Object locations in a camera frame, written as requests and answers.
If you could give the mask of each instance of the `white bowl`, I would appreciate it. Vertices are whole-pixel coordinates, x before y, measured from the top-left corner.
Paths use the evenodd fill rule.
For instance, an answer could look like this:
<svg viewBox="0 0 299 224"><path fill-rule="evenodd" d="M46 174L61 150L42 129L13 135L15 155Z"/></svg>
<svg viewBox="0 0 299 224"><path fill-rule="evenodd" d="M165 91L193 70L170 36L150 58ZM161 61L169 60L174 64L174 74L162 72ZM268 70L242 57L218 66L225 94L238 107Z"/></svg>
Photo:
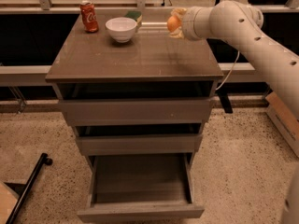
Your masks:
<svg viewBox="0 0 299 224"><path fill-rule="evenodd" d="M106 22L106 28L117 42L128 42L136 31L137 22L130 18L115 18Z"/></svg>

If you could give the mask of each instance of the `red soda can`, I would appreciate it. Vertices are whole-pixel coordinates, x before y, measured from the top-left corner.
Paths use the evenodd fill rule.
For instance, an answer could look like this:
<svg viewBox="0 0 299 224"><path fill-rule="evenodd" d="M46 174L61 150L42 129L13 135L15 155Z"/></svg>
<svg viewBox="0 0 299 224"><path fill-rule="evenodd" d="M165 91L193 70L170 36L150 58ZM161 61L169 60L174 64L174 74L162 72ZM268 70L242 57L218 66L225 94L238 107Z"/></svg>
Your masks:
<svg viewBox="0 0 299 224"><path fill-rule="evenodd" d="M90 1L82 1L80 9L85 31L94 33L99 30L99 25L94 12L94 4Z"/></svg>

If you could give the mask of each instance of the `floor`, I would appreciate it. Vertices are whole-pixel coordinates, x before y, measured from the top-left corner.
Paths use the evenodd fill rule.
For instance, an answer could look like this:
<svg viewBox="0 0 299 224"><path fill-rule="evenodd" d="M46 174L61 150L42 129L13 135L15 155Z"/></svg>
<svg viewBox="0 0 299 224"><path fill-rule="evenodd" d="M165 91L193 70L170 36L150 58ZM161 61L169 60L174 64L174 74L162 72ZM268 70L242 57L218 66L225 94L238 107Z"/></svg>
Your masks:
<svg viewBox="0 0 299 224"><path fill-rule="evenodd" d="M74 138L55 109L29 105L16 114L0 104L0 180L25 183L41 153L53 159L15 223L81 223L77 211L85 206L91 171ZM237 107L233 114L214 108L192 166L195 200L204 214L130 224L279 223L298 163L265 107Z"/></svg>

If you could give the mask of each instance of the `cabinet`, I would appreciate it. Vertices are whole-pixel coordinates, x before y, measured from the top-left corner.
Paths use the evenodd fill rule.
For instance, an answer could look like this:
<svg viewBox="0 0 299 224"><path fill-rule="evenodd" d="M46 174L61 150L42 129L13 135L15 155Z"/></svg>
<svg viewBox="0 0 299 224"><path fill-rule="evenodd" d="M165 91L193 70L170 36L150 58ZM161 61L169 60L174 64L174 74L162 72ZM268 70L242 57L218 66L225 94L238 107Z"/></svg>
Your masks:
<svg viewBox="0 0 299 224"><path fill-rule="evenodd" d="M205 40L140 29L117 44L104 24L87 34L78 18L46 76L93 171L78 216L83 222L200 217L190 169L222 72Z"/></svg>

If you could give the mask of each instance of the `cardboard box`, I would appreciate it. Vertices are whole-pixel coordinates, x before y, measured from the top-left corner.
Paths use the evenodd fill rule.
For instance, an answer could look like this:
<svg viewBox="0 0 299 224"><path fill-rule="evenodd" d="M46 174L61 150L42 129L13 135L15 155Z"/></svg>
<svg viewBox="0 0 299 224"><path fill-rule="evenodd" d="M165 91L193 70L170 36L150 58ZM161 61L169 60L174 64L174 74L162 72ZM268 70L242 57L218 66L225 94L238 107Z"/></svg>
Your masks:
<svg viewBox="0 0 299 224"><path fill-rule="evenodd" d="M266 100L270 104L266 110L267 115L299 157L299 122L297 118L274 92L270 93Z"/></svg>

